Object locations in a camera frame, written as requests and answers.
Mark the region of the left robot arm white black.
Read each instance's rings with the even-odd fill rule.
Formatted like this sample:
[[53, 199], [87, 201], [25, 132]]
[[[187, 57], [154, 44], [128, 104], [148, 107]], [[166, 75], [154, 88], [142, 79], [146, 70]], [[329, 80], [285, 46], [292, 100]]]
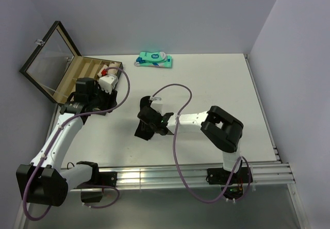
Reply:
[[95, 80], [79, 78], [75, 91], [61, 105], [56, 127], [42, 150], [28, 165], [19, 165], [16, 178], [22, 200], [48, 206], [60, 206], [70, 190], [101, 185], [98, 164], [79, 161], [75, 167], [61, 171], [64, 157], [77, 133], [94, 112], [105, 115], [116, 107], [118, 78], [108, 74]]

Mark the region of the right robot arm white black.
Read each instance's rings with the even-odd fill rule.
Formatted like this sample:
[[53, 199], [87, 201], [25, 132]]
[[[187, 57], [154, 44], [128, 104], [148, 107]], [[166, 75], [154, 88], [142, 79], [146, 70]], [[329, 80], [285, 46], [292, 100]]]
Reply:
[[239, 141], [243, 123], [218, 106], [208, 111], [180, 114], [161, 114], [150, 105], [140, 109], [140, 120], [135, 136], [150, 140], [154, 134], [162, 136], [174, 133], [203, 133], [223, 153], [223, 176], [230, 183], [241, 176]]

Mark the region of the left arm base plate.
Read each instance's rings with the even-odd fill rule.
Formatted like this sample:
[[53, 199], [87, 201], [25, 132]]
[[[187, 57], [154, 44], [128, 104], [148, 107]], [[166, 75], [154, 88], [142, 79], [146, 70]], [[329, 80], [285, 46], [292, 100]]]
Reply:
[[116, 187], [117, 172], [99, 172], [96, 176], [92, 177], [89, 181], [79, 184], [76, 188], [88, 188], [95, 186], [110, 186]]

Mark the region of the black sock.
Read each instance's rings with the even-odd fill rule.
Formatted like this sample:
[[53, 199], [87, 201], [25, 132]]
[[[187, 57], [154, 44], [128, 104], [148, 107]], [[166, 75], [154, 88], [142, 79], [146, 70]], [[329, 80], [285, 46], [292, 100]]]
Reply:
[[142, 115], [143, 117], [148, 117], [149, 119], [151, 116], [158, 117], [157, 111], [151, 107], [152, 101], [150, 98], [150, 96], [144, 96], [140, 100], [140, 111], [138, 113], [139, 125], [134, 134], [134, 136], [146, 141], [150, 140], [155, 132], [152, 130], [149, 124], [142, 121], [139, 116]]

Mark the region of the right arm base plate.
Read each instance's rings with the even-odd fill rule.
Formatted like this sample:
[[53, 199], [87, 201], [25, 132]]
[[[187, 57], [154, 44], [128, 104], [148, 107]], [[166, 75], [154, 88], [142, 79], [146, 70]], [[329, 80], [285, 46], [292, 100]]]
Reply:
[[[229, 171], [223, 168], [207, 169], [206, 182], [210, 185], [225, 185], [230, 176]], [[232, 175], [229, 185], [252, 183], [253, 178], [248, 167], [241, 167], [237, 173]]]

